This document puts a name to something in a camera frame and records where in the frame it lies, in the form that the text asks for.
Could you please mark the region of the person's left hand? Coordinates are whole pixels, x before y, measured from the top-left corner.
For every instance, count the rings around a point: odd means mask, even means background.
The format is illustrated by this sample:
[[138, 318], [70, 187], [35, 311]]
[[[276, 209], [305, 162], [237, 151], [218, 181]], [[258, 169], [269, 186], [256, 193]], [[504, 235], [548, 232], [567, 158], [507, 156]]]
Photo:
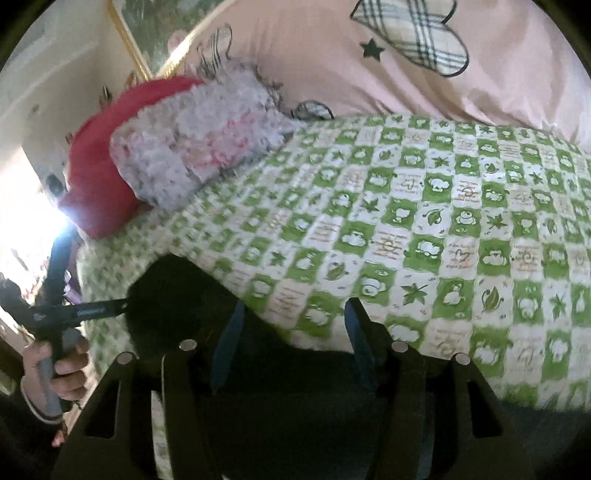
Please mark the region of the person's left hand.
[[68, 402], [79, 401], [85, 396], [87, 376], [84, 368], [89, 363], [88, 351], [87, 339], [80, 336], [69, 353], [52, 362], [53, 372], [44, 379], [40, 364], [52, 360], [51, 345], [34, 341], [24, 349], [21, 393], [35, 415], [46, 423], [55, 423], [62, 416], [50, 405], [51, 395]]

